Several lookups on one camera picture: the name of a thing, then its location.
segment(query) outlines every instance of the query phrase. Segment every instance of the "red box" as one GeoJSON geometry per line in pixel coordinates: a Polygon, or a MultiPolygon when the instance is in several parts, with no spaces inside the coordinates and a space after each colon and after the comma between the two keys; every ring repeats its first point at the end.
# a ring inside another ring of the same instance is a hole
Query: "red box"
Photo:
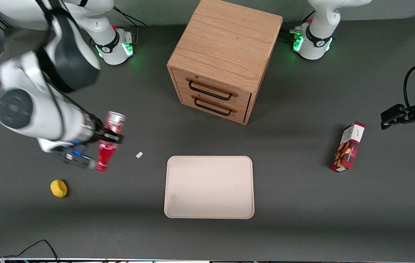
{"type": "Polygon", "coordinates": [[[352,168],[364,129],[365,125],[359,122],[354,122],[344,129],[331,170],[340,173],[352,168]]]}

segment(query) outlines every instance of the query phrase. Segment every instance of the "plastic tray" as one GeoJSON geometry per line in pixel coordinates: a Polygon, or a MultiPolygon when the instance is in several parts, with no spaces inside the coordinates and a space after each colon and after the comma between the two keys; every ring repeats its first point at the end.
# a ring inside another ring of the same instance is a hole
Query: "plastic tray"
{"type": "Polygon", "coordinates": [[[172,156],[164,213],[169,218],[248,219],[255,212],[247,156],[172,156]]]}

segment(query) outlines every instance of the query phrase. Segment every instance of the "wood grain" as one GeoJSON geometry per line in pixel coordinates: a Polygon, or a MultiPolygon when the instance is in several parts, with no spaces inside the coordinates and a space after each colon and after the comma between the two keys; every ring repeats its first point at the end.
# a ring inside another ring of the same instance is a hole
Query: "wood grain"
{"type": "Polygon", "coordinates": [[[168,65],[256,93],[282,17],[201,0],[168,65]]]}
{"type": "Polygon", "coordinates": [[[167,63],[180,101],[206,111],[194,105],[194,95],[234,107],[239,110],[234,121],[246,125],[281,25],[278,15],[221,0],[201,0],[167,63]],[[230,91],[238,96],[215,98],[190,89],[190,80],[200,90],[223,97],[230,91]]]}

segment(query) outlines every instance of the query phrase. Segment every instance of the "red plastic cup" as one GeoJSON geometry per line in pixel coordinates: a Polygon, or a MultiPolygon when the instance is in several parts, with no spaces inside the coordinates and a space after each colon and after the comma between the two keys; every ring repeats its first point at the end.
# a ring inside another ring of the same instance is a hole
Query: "red plastic cup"
{"type": "MultiPolygon", "coordinates": [[[[120,113],[109,111],[107,113],[107,120],[105,122],[105,127],[114,133],[121,134],[121,130],[125,125],[126,117],[120,113]]],[[[113,142],[108,142],[104,140],[99,141],[99,158],[97,161],[97,166],[95,167],[99,172],[107,171],[108,162],[110,158],[114,155],[115,151],[118,148],[118,144],[113,142]]]]}

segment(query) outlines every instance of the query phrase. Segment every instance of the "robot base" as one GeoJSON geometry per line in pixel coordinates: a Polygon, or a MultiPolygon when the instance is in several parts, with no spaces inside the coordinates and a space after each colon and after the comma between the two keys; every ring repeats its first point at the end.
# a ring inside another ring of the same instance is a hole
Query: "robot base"
{"type": "Polygon", "coordinates": [[[99,51],[99,56],[110,65],[119,65],[125,62],[134,53],[133,36],[131,35],[131,32],[124,31],[121,28],[117,28],[116,31],[119,34],[119,43],[114,47],[112,52],[105,53],[96,46],[97,51],[99,51]]]}
{"type": "Polygon", "coordinates": [[[318,60],[326,53],[326,51],[329,50],[332,38],[329,40],[328,43],[325,43],[323,46],[315,47],[313,42],[301,33],[305,31],[308,25],[309,23],[307,22],[302,24],[301,26],[297,26],[295,30],[293,30],[294,34],[296,34],[298,38],[295,40],[294,47],[292,48],[292,50],[294,52],[299,53],[300,56],[307,60],[318,60]]]}

